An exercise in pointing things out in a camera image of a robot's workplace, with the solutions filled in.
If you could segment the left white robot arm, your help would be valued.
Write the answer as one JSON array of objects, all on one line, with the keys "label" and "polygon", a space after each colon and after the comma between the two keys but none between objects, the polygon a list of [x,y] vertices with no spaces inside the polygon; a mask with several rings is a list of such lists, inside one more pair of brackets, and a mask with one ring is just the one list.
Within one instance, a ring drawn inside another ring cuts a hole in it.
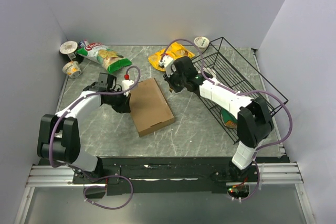
[{"label": "left white robot arm", "polygon": [[106,104],[117,113],[130,113],[130,90],[135,82],[126,74],[121,84],[108,73],[86,86],[80,96],[56,114],[45,114],[40,121],[37,155],[51,166],[67,165],[85,174],[92,183],[103,179],[102,159],[81,147],[80,122],[92,111]]}]

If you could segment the brown cardboard express box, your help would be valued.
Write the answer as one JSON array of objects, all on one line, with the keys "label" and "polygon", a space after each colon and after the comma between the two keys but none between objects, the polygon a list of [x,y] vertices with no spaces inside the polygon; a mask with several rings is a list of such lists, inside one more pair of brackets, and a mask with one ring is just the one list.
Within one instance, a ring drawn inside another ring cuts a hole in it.
[{"label": "brown cardboard express box", "polygon": [[140,137],[175,122],[175,116],[154,78],[138,83],[131,91],[131,117]]}]

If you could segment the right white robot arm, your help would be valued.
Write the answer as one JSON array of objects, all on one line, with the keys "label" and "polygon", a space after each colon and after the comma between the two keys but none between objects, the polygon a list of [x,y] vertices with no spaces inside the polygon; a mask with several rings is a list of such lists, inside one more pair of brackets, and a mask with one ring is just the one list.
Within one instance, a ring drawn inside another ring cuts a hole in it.
[{"label": "right white robot arm", "polygon": [[243,180],[254,159],[259,143],[274,129],[267,103],[261,97],[251,98],[220,83],[204,70],[197,70],[189,57],[174,60],[168,55],[159,61],[165,70],[164,80],[174,92],[183,89],[208,99],[232,115],[237,121],[238,147],[232,157],[230,177]]}]

